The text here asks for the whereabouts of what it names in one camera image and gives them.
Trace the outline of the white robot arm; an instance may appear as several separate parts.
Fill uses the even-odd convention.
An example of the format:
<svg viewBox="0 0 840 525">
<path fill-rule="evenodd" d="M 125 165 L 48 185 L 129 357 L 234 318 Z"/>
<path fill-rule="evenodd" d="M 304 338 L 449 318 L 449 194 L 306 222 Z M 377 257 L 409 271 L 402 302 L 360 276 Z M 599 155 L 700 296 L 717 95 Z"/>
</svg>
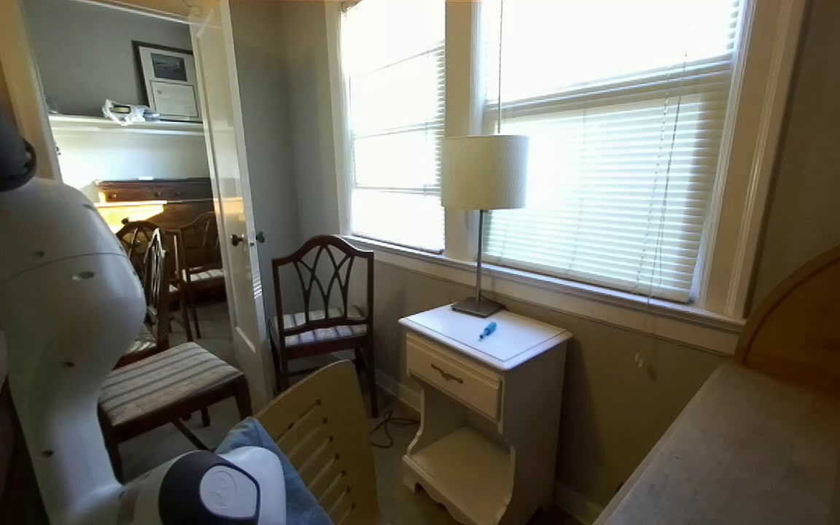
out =
<svg viewBox="0 0 840 525">
<path fill-rule="evenodd" d="M 52 525 L 287 525 L 287 474 L 265 448 L 186 454 L 115 477 L 96 400 L 147 308 L 129 257 L 74 188 L 35 176 L 0 112 L 0 328 L 10 382 Z"/>
</svg>

